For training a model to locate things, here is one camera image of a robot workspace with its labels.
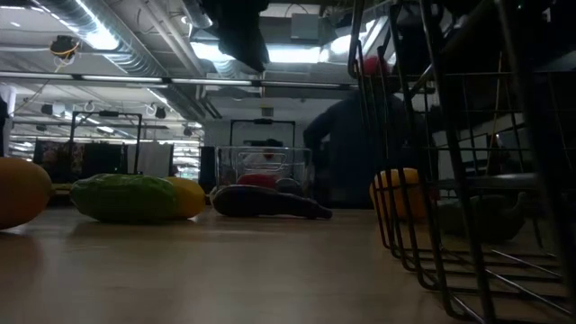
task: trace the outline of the wooden floor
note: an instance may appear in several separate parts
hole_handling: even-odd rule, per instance
[[[2,324],[456,323],[370,212],[152,227],[59,209],[0,233]]]

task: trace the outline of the wall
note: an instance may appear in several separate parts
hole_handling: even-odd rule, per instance
[[[307,124],[296,124],[296,148],[303,148],[302,132]],[[292,146],[293,127],[289,124],[255,125],[247,122],[234,124],[232,144],[241,146],[244,140],[280,140],[287,147]],[[230,121],[207,121],[204,124],[205,146],[228,146],[230,144]]]

